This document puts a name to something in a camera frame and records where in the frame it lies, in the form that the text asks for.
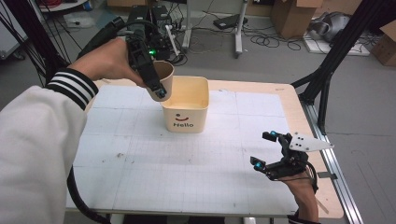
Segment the beige container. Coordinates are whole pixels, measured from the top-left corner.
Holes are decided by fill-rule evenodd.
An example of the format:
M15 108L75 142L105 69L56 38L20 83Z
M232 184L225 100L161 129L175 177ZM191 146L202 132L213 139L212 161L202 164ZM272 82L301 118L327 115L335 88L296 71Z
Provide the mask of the beige container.
M173 82L173 74L175 72L175 68L171 63L166 61L155 61L154 69L160 77L160 82L163 84L163 87L166 89L166 95L162 99L160 99L151 89L146 88L151 99L157 102L163 102L169 99L172 95L172 82Z
M162 102L166 129L172 133L201 133L209 106L204 77L173 77L172 96Z

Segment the black pole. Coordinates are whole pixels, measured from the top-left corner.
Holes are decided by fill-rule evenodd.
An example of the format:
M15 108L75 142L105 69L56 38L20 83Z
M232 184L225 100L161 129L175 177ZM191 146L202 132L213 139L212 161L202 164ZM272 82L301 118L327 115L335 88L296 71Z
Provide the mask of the black pole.
M308 105L312 105L315 102L315 98L321 92L318 126L323 134L326 134L326 109L332 75L340 63L345 59L350 49L358 41L364 29L378 15L381 8L391 1L394 0L363 0L349 23L346 25L344 31L342 31L340 36L335 40L332 49L323 60L318 70L307 77L303 77L291 83L294 88L309 83L304 92L299 95L300 100Z
M55 76L59 68L66 67L68 63L63 59L53 46L50 37L35 14L29 0L15 1L4 0L8 9L17 20L23 31L32 41L38 54L44 59L46 65L46 84Z

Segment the plastic bin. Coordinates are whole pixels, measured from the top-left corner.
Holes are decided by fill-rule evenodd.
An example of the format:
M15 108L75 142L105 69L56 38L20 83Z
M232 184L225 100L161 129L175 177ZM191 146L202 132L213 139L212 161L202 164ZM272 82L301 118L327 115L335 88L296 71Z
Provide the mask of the plastic bin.
M209 107L209 85L204 77L173 78L172 95L164 102L166 129L173 133L201 133Z

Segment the black and white striped cuff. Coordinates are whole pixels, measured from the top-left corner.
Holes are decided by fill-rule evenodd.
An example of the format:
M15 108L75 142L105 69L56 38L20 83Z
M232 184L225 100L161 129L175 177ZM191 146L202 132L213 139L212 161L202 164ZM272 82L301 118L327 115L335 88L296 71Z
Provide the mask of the black and white striped cuff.
M83 110L98 93L98 88L88 77L71 68L60 69L46 88L69 97Z

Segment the white table surface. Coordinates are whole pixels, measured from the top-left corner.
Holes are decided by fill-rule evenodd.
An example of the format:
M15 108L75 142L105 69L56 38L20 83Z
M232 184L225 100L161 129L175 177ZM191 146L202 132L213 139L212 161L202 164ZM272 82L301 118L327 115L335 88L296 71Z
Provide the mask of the white table surface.
M262 139L272 130L289 131L275 94L211 91L205 130L170 133L145 90L104 86L75 159L78 190L113 213L285 216L297 208L286 185L249 163L279 161L280 144Z

